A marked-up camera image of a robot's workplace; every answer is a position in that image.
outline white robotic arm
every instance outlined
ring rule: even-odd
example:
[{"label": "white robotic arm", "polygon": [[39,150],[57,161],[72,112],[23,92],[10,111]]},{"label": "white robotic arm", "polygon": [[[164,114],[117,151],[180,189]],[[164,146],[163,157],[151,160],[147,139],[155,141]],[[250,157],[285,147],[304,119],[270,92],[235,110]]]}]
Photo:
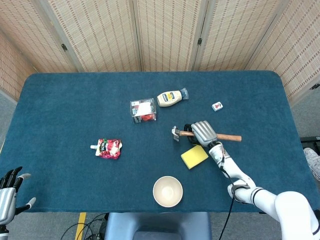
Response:
[{"label": "white robotic arm", "polygon": [[192,131],[219,166],[226,178],[238,179],[227,187],[231,198],[244,204],[253,204],[280,222],[282,240],[319,240],[320,226],[305,196],[295,191],[275,195],[262,187],[240,170],[217,141],[217,134],[207,121],[191,125]]}]

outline black cable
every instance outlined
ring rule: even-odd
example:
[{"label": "black cable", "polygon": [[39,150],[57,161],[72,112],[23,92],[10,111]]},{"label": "black cable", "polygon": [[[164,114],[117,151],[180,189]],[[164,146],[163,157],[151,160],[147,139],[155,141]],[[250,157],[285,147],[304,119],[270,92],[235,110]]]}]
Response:
[{"label": "black cable", "polygon": [[[105,212],[105,213],[101,213],[101,214],[99,214],[99,215],[97,215],[97,216],[95,216],[94,218],[93,218],[93,220],[91,221],[91,222],[89,222],[88,223],[88,226],[90,227],[91,226],[91,224],[98,218],[98,217],[100,217],[100,216],[102,216],[102,215],[106,215],[107,214],[107,212]],[[86,239],[86,237],[87,237],[87,234],[88,234],[88,229],[86,230],[86,232],[85,232],[85,235],[84,235],[84,239]]]},{"label": "black cable", "polygon": [[[87,225],[90,227],[93,222],[95,222],[95,221],[101,221],[101,220],[103,220],[103,218],[94,219],[94,220],[88,222]],[[79,239],[80,234],[81,234],[84,230],[85,230],[85,227],[82,228],[82,230],[79,232],[79,234],[78,234],[78,236],[77,236],[77,238],[76,238],[77,240]],[[87,228],[87,232],[86,232],[85,235],[84,235],[84,239],[86,239],[87,233],[88,233],[88,228]]]},{"label": "black cable", "polygon": [[62,238],[65,236],[65,234],[68,232],[68,230],[69,230],[70,228],[72,228],[72,227],[74,227],[74,226],[77,226],[77,225],[79,225],[79,224],[83,224],[84,226],[88,227],[88,229],[90,229],[90,231],[91,231],[91,234],[93,234],[92,229],[90,228],[90,226],[89,226],[88,224],[78,222],[78,223],[75,223],[75,224],[71,225],[70,227],[68,227],[67,230],[64,231],[64,233],[63,233],[62,237],[60,238],[60,240],[62,240]]},{"label": "black cable", "polygon": [[[227,175],[227,177],[228,177],[228,179],[230,180],[232,186],[234,186],[234,182],[232,181],[230,175],[229,175],[229,174],[227,173],[227,171],[224,169],[224,164],[225,164],[225,149],[224,149],[224,146],[223,146],[222,142],[219,142],[219,143],[221,144],[221,151],[222,151],[222,159],[221,159],[220,170]],[[222,231],[221,231],[219,240],[221,240],[222,235],[224,234],[224,231],[225,231],[226,226],[227,226],[227,224],[228,224],[228,221],[229,221],[229,218],[230,218],[230,214],[231,214],[231,211],[232,211],[232,207],[233,207],[233,205],[234,205],[234,201],[235,201],[235,196],[232,196],[232,200],[231,200],[231,204],[230,204],[230,208],[229,208],[229,213],[228,213],[228,216],[226,217],[226,220],[225,220],[223,229],[222,229]]]},{"label": "black cable", "polygon": [[94,240],[93,237],[100,237],[100,235],[98,233],[95,234],[91,234],[90,236],[88,236],[87,238],[85,238],[84,240]]},{"label": "black cable", "polygon": [[229,217],[230,217],[231,211],[232,211],[232,206],[234,205],[234,201],[235,201],[235,198],[233,197],[233,198],[232,198],[232,201],[231,201],[230,208],[229,208],[229,213],[228,213],[228,216],[226,217],[226,220],[225,220],[225,223],[224,223],[223,229],[222,229],[222,231],[221,231],[221,234],[220,234],[219,240],[221,240],[222,235],[224,234],[224,231],[225,231],[225,229],[226,229],[226,226],[227,226],[227,223],[228,223],[228,220],[229,220]]}]

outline floor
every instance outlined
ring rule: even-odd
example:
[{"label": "floor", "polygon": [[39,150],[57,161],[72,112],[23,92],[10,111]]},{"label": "floor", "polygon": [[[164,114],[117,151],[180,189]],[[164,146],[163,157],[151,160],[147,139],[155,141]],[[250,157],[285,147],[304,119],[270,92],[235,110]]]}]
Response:
[{"label": "floor", "polygon": [[[320,87],[296,104],[292,113],[301,137],[320,136]],[[0,94],[0,146],[13,115],[15,105]],[[87,213],[88,223],[100,213]],[[224,226],[227,213],[211,213],[212,239],[218,239]],[[79,219],[79,213],[47,212],[22,213],[8,226],[10,240],[60,240],[65,230]],[[92,225],[93,233],[99,231],[101,221]],[[76,239],[77,226],[66,232],[63,240]],[[222,237],[223,240],[280,240],[278,222],[266,214],[232,213]]]},{"label": "floor", "polygon": [[320,136],[320,87],[293,106],[292,114],[300,137]]}]

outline bamboo screen panel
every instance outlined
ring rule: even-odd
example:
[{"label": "bamboo screen panel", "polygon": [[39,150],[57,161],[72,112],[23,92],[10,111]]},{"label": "bamboo screen panel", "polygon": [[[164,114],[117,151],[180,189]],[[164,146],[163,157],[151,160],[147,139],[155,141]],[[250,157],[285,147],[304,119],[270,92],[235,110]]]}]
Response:
[{"label": "bamboo screen panel", "polygon": [[128,0],[49,0],[86,72],[140,70]]},{"label": "bamboo screen panel", "polygon": [[201,0],[137,0],[145,71],[188,71]]},{"label": "bamboo screen panel", "polygon": [[291,0],[257,53],[251,70],[272,70],[292,99],[320,73],[320,2]]},{"label": "bamboo screen panel", "polygon": [[29,0],[0,0],[0,28],[39,72],[75,72]]},{"label": "bamboo screen panel", "polygon": [[200,71],[243,70],[266,27],[272,22],[279,0],[216,0]]},{"label": "bamboo screen panel", "polygon": [[0,33],[0,88],[18,101],[26,78],[35,72],[32,65]]}]

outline sponge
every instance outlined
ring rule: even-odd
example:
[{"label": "sponge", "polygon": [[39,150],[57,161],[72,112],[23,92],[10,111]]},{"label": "sponge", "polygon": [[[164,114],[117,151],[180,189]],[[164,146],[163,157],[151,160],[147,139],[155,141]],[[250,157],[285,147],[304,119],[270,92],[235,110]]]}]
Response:
[{"label": "sponge", "polygon": [[208,158],[208,155],[202,148],[202,146],[197,145],[181,154],[181,158],[188,169],[192,169],[194,166],[206,160]]}]

